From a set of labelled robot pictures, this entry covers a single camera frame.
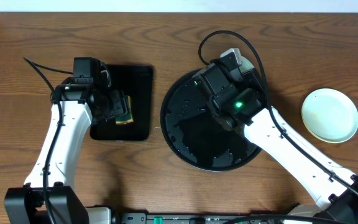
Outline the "green and yellow sponge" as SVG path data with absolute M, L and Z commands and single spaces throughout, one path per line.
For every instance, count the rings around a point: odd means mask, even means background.
M 132 115 L 132 109 L 131 109 L 131 98 L 130 96 L 125 96 L 125 101 L 127 103 L 127 113 L 121 116 L 118 116 L 115 119 L 116 125 L 125 125 L 130 124 L 134 122 L 133 115 Z

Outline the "light blue plate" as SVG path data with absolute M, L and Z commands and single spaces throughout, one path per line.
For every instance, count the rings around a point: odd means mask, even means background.
M 311 92 L 302 104 L 301 117 L 312 132 L 322 138 L 349 138 L 358 129 L 355 104 L 348 96 L 331 88 Z
M 240 65 L 240 67 L 239 67 L 241 73 L 245 73 L 245 72 L 255 68 L 253 66 L 253 64 L 249 60 L 247 60 L 244 56 L 242 56 L 241 59 L 242 59 L 242 63 Z

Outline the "yellow plate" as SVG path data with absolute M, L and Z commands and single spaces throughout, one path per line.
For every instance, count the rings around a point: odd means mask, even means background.
M 339 144 L 342 142 L 346 142 L 348 140 L 351 139 L 351 137 L 353 137 L 354 135 L 350 136 L 349 138 L 347 136 L 345 136 L 344 138 L 339 138 L 339 139 L 328 139 L 328 138 L 322 138 L 321 136 L 318 136 L 317 134 L 315 134 L 314 132 L 312 132 L 312 130 L 309 128 L 309 126 L 307 125 L 306 121 L 302 118 L 303 124 L 305 125 L 305 128 L 308 130 L 308 132 L 310 134 L 312 134 L 315 138 L 324 141 L 324 142 L 328 142 L 328 143 L 332 143 L 332 144 Z

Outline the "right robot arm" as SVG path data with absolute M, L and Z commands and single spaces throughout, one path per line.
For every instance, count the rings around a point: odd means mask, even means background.
M 358 176 L 298 134 L 272 107 L 263 72 L 237 63 L 212 63 L 192 77 L 214 118 L 240 126 L 244 137 L 281 164 L 312 196 L 317 210 L 296 207 L 281 220 L 358 223 Z

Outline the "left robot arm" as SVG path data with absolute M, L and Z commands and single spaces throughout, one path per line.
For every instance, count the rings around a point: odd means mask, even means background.
M 95 118 L 131 114 L 122 90 L 95 84 L 61 84 L 51 95 L 51 121 L 40 155 L 22 187 L 10 188 L 4 206 L 11 223 L 119 223 L 106 205 L 84 206 L 74 191 L 84 136 Z

